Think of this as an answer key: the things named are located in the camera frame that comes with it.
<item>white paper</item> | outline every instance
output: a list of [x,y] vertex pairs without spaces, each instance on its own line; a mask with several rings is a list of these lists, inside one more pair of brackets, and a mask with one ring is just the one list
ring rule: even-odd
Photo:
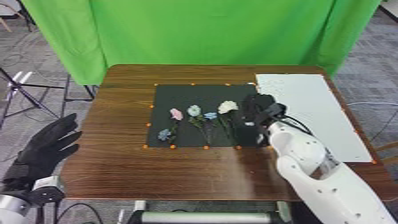
[[342,162],[371,162],[371,155],[340,110],[323,76],[259,74],[259,93],[287,106],[285,114],[299,120]]

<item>black mat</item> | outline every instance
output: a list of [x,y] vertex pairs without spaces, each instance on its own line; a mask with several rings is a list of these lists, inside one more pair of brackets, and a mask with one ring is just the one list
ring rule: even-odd
[[[157,132],[172,127],[170,109],[175,108],[182,112],[182,121],[177,128],[177,147],[200,147],[205,145],[205,141],[200,135],[198,129],[188,123],[186,109],[189,105],[196,105],[202,109],[202,114],[207,112],[218,112],[220,103],[228,100],[234,101],[241,109],[241,101],[246,94],[255,93],[255,87],[251,85],[159,85],[156,86],[154,93],[154,109],[150,114],[150,127],[147,133],[147,145],[148,147],[168,147],[168,143],[157,140]],[[237,145],[255,146],[255,128],[244,126],[241,120],[241,110],[234,113],[235,135]],[[211,146],[230,146],[230,140],[227,139],[223,129],[220,125],[211,131]]]

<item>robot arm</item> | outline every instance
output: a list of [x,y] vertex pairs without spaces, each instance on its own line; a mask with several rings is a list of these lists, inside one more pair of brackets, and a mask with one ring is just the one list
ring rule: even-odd
[[67,135],[76,129],[74,119],[70,114],[42,128],[17,153],[0,186],[0,224],[24,223],[29,208],[63,198],[58,177],[49,175],[58,162],[77,150],[72,142],[81,132]]
[[244,120],[259,130],[259,143],[276,152],[278,174],[319,221],[324,224],[395,223],[363,180],[335,161],[305,126],[287,121],[285,106],[269,95],[255,94],[246,97],[243,108]]

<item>wooden table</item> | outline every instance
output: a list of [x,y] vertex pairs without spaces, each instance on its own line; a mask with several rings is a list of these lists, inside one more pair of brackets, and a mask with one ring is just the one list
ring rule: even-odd
[[[307,66],[116,65],[108,69],[83,123],[79,151],[61,178],[70,199],[296,200],[275,171],[271,150],[243,148],[141,148],[150,118],[154,84],[244,84],[255,73],[323,74]],[[326,83],[374,151],[342,98]],[[383,200],[398,196],[381,163],[351,165]]]

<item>white wall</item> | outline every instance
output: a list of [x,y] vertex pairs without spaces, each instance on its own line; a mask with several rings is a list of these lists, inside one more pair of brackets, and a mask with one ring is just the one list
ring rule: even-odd
[[[21,10],[19,3],[15,0],[0,0],[0,3],[5,3],[13,8],[15,11]],[[0,16],[12,16],[12,15],[13,12],[8,10],[6,7],[0,5]]]
[[398,17],[398,0],[388,0],[387,2],[381,2],[381,7],[388,10],[388,12]]

